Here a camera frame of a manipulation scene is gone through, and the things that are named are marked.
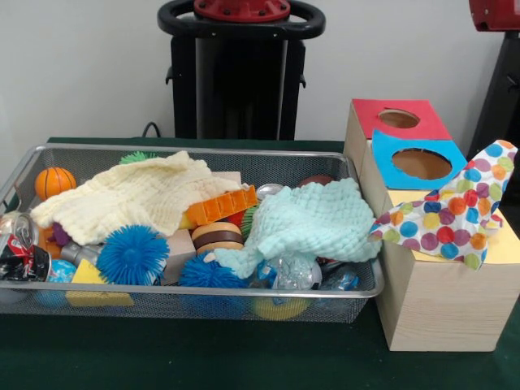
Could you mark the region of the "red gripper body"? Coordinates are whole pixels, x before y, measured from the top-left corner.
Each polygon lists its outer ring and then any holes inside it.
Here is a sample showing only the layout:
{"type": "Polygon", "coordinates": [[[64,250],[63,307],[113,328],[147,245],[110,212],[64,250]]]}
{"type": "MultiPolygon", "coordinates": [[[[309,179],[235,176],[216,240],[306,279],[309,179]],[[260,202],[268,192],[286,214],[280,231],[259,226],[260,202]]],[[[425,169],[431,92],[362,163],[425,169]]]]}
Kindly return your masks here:
{"type": "Polygon", "coordinates": [[[519,0],[470,0],[469,8],[479,32],[519,31],[519,0]]]}

